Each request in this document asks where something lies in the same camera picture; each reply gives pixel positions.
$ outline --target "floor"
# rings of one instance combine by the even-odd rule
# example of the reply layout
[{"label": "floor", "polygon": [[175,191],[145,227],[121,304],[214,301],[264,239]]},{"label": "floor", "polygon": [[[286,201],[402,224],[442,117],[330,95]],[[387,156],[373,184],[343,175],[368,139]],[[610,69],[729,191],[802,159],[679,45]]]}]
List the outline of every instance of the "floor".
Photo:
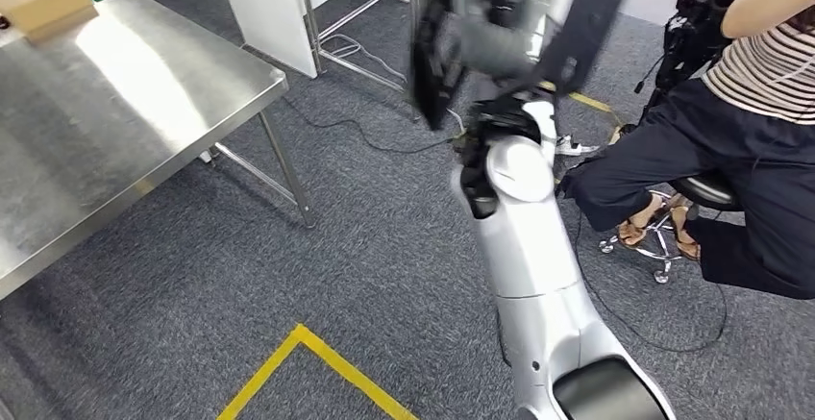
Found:
[{"label": "floor", "polygon": [[[226,0],[158,1],[241,42]],[[332,0],[318,17],[325,24],[362,1]],[[632,89],[659,54],[661,29],[646,13],[657,20],[670,9],[656,2],[629,2],[627,12],[646,19],[620,18],[585,90],[623,120],[645,102]],[[382,2],[343,32],[404,70],[407,11]],[[450,150],[381,152],[352,127],[317,129],[303,116],[353,118],[372,142],[400,150],[443,139],[453,123],[427,132],[397,113],[407,112],[398,95],[328,68],[313,81],[291,75],[286,98],[297,110],[284,101],[268,110],[318,226],[303,228],[292,207],[230,162],[192,163],[0,302],[0,393],[19,420],[213,419],[297,323],[418,418],[512,418],[482,258],[447,187]],[[567,132],[592,144],[615,124],[576,102],[562,117]],[[275,173],[258,124],[226,141]],[[576,235],[577,211],[561,209]],[[812,418],[812,303],[731,287],[723,302],[689,263],[657,285],[651,261],[603,255],[597,244],[607,234],[580,231],[598,309],[678,418]],[[677,351],[714,338],[725,311],[719,341]],[[387,416],[299,347],[239,418]]]}]

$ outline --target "white robot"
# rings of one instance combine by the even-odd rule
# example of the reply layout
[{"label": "white robot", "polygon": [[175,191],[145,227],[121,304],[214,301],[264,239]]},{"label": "white robot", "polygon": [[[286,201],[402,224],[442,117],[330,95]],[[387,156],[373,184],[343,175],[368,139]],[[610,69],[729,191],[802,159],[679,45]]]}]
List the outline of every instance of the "white robot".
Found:
[{"label": "white robot", "polygon": [[584,84],[622,1],[428,0],[413,38],[410,91],[431,128],[468,71],[498,91],[468,112],[452,187],[487,258],[520,420],[676,418],[595,310],[552,174],[557,98]]}]

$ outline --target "rolling stool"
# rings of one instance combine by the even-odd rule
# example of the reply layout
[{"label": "rolling stool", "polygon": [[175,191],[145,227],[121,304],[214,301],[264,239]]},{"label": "rolling stool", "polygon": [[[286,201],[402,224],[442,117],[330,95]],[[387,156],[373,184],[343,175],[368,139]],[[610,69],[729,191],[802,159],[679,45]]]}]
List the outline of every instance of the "rolling stool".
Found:
[{"label": "rolling stool", "polygon": [[[642,243],[635,249],[641,255],[662,261],[662,269],[654,272],[654,279],[660,284],[668,283],[668,273],[671,271],[673,261],[682,258],[681,255],[669,250],[668,243],[665,241],[666,235],[674,238],[674,227],[671,224],[671,208],[677,207],[684,202],[684,200],[690,201],[691,205],[688,211],[688,219],[696,217],[699,213],[699,207],[720,211],[742,210],[741,205],[739,205],[736,199],[735,192],[730,187],[725,176],[718,171],[706,172],[695,177],[674,180],[670,185],[677,191],[673,196],[660,191],[651,191],[652,194],[656,194],[662,198],[662,207],[656,212],[651,223],[645,227],[646,236],[645,239],[643,239],[643,241],[646,241],[649,236],[655,237],[659,243],[659,250],[661,252],[652,252],[642,247]],[[612,236],[608,240],[601,241],[600,251],[604,254],[610,254],[614,251],[614,244],[618,241],[619,238],[617,235]]]}]

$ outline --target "yellow line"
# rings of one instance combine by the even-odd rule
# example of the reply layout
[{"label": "yellow line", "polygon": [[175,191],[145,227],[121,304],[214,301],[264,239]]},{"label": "yellow line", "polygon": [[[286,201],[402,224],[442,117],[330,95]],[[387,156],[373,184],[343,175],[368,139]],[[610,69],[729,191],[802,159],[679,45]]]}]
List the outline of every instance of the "yellow line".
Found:
[{"label": "yellow line", "polygon": [[[540,86],[546,88],[549,91],[555,91],[555,85],[552,84],[551,82],[541,82]],[[603,103],[602,101],[597,101],[594,98],[589,98],[588,96],[582,95],[580,93],[571,93],[569,97],[575,101],[583,103],[588,107],[594,108],[595,110],[608,112],[609,114],[614,116],[614,120],[617,121],[617,125],[623,125],[623,122],[620,120],[620,117],[618,117],[614,110],[611,108],[611,106],[607,105],[606,103]]]},{"label": "yellow line", "polygon": [[217,420],[233,420],[237,417],[240,411],[246,407],[246,404],[249,403],[249,400],[252,399],[252,396],[260,390],[260,387],[266,383],[266,380],[272,375],[272,372],[275,371],[280,364],[291,354],[291,351],[294,350],[294,347],[297,346],[299,343],[299,335],[298,330],[301,328],[301,325],[297,325],[293,331],[283,340],[281,346],[272,353],[272,356],[263,363],[263,365],[258,369],[258,372],[249,379],[240,391],[237,392],[235,398],[224,408],[224,411],[218,415]]},{"label": "yellow line", "polygon": [[351,365],[338,352],[334,351],[319,336],[312,334],[305,326],[298,325],[294,330],[300,336],[300,341],[309,347],[317,356],[326,361],[331,368],[341,375],[345,380],[351,382],[353,386],[365,393],[371,401],[385,411],[392,418],[397,420],[418,420],[409,410],[402,407],[395,399],[383,389],[373,383],[359,369]]}]

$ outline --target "striped shirt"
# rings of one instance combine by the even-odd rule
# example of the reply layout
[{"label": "striped shirt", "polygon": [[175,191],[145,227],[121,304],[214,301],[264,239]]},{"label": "striped shirt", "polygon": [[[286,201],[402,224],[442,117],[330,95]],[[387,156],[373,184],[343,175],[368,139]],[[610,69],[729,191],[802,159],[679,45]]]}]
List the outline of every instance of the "striped shirt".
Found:
[{"label": "striped shirt", "polygon": [[815,125],[815,35],[784,23],[739,38],[703,81],[742,110]]}]

